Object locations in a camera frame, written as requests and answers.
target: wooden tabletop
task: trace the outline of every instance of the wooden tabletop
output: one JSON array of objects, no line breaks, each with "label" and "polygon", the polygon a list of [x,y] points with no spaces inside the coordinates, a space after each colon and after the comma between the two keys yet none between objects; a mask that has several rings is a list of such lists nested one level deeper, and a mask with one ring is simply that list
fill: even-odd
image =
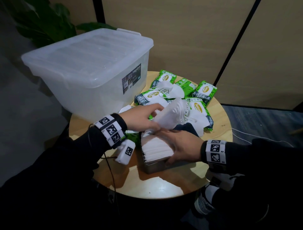
[{"label": "wooden tabletop", "polygon": [[[146,87],[142,92],[149,89],[157,74],[158,72],[155,71],[147,72]],[[202,139],[232,141],[231,125],[220,103],[213,98],[207,109],[214,120],[214,126],[213,131],[205,132]],[[89,124],[90,122],[72,115],[69,125],[69,136],[74,140],[77,139],[87,131]],[[106,156],[112,156],[114,153],[115,150],[109,150],[106,152]],[[142,153],[139,148],[136,148],[128,165],[119,164],[113,159],[108,160],[115,178],[117,192],[145,199],[172,198],[196,191],[208,182],[205,178],[208,165],[203,162],[191,163],[162,172],[146,174],[137,168],[138,154]],[[100,159],[98,163],[99,168],[94,170],[94,179],[100,184],[114,190],[112,176],[106,161]]]}]

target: hand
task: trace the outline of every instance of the hand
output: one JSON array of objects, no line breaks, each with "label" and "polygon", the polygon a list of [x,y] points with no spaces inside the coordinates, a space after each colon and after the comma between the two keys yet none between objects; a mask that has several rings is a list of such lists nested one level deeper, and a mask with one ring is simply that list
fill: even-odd
[{"label": "hand", "polygon": [[139,105],[120,113],[119,115],[125,121],[128,130],[143,132],[152,129],[158,131],[160,129],[158,123],[149,120],[148,117],[149,115],[155,117],[157,115],[155,111],[162,111],[162,109],[164,109],[164,107],[158,103],[146,106]]},{"label": "hand", "polygon": [[161,129],[154,135],[168,139],[175,146],[174,154],[167,160],[166,165],[177,161],[201,161],[201,146],[203,140],[187,131]]}]

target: white cable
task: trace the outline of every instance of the white cable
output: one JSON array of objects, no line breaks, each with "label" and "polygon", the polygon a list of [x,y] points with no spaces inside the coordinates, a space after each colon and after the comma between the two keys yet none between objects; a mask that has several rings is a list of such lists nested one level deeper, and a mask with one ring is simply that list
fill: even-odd
[{"label": "white cable", "polygon": [[254,136],[254,137],[258,137],[258,138],[264,138],[264,139],[271,140],[271,141],[274,141],[274,142],[286,142],[286,143],[289,144],[291,147],[293,147],[290,143],[288,143],[287,141],[284,141],[284,140],[276,141],[276,140],[272,140],[272,139],[269,139],[269,138],[266,138],[266,137],[259,137],[259,136],[255,136],[255,135],[252,135],[252,134],[247,134],[247,133],[241,132],[241,131],[239,131],[239,130],[237,130],[237,129],[234,129],[234,128],[232,128],[232,129],[233,129],[233,130],[236,130],[236,131],[238,131],[238,132],[240,132],[240,133],[246,134],[246,135],[250,135],[250,136]]}]

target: plastic storage box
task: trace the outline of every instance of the plastic storage box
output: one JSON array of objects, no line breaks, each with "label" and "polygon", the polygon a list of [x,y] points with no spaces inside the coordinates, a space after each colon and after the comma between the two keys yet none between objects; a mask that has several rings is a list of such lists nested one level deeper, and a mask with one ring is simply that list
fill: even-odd
[{"label": "plastic storage box", "polygon": [[64,108],[95,122],[142,91],[153,45],[137,32],[98,29],[28,52],[22,60]]}]

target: wooden wall panel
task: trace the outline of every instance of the wooden wall panel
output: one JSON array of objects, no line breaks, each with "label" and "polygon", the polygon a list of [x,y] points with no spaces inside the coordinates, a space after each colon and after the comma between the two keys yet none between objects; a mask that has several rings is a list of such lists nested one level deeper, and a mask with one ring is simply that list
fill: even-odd
[{"label": "wooden wall panel", "polygon": [[71,13],[74,25],[85,22],[96,22],[96,13],[92,0],[49,0],[51,3],[62,3]]},{"label": "wooden wall panel", "polygon": [[217,87],[220,103],[293,109],[303,101],[303,1],[261,1]]},{"label": "wooden wall panel", "polygon": [[254,0],[102,0],[106,23],[154,40],[148,69],[213,83]]}]

